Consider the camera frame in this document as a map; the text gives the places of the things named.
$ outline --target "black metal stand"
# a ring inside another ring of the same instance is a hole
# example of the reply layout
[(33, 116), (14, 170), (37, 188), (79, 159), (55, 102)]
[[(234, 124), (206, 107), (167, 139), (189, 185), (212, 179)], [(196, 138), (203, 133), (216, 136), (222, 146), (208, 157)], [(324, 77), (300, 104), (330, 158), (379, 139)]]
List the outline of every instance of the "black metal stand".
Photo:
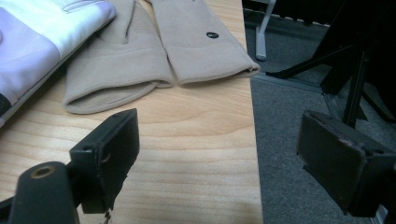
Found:
[(285, 79), (320, 64), (329, 64), (332, 70), (320, 87), (324, 93), (333, 95), (352, 77), (343, 122), (354, 128), (367, 67), (377, 43), (391, 27), (382, 23), (389, 21), (393, 8), (395, 4), (391, 0), (375, 3), (346, 0), (312, 59), (266, 75)]

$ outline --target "gray carpet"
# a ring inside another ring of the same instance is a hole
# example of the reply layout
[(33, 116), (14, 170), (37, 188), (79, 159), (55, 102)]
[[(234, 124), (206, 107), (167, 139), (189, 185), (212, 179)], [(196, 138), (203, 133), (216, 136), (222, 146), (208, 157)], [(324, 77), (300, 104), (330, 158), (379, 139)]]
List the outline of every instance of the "gray carpet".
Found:
[[(262, 14), (245, 10), (244, 15), (247, 52), (255, 60), (255, 27)], [(311, 58), (326, 31), (327, 27), (321, 25), (272, 18), (266, 32), (268, 59), (259, 62), (262, 72), (251, 79), (266, 224), (371, 223), (369, 218), (345, 216), (325, 189), (303, 169), (295, 153), (303, 112), (310, 109), (330, 114), (323, 95), (315, 91), (329, 67), (321, 65), (282, 82), (265, 75)], [(308, 83), (313, 91), (291, 87), (288, 82)], [(375, 93), (370, 85), (366, 89)], [(395, 149), (396, 127), (380, 119), (364, 101), (361, 107), (368, 120), (358, 120), (357, 130)]]

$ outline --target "glove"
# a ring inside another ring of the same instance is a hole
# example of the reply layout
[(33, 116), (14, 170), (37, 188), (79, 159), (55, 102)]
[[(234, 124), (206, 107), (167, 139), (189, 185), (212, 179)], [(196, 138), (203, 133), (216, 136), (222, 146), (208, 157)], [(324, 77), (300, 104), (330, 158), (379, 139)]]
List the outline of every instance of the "glove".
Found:
[(64, 106), (91, 114), (125, 105), (173, 77), (149, 14), (134, 0), (111, 0), (117, 17), (81, 48), (67, 68)]
[(1, 0), (0, 116), (115, 15), (99, 0)]
[(180, 84), (260, 71), (204, 0), (147, 1)]

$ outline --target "wood grain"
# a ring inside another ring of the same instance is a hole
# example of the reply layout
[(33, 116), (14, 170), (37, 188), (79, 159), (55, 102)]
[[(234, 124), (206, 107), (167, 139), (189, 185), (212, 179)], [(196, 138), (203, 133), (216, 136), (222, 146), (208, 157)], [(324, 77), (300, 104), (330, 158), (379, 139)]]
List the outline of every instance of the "wood grain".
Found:
[[(245, 46), (240, 0), (207, 3)], [(137, 108), (141, 150), (112, 223), (262, 223), (248, 78), (156, 89), (87, 116), (65, 112), (64, 88), (60, 69), (0, 130), (0, 200), (13, 196), (23, 171), (45, 161), (68, 163), (69, 149), (104, 119)], [(101, 223), (104, 215), (79, 211), (79, 218)]]

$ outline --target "white glove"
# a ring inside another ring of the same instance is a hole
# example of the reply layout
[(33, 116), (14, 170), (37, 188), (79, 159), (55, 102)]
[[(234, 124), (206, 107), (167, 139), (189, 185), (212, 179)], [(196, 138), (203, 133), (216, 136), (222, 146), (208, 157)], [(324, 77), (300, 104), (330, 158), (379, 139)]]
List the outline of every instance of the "white glove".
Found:
[(8, 102), (0, 105), (15, 105), (115, 15), (99, 0), (1, 0), (0, 99)]

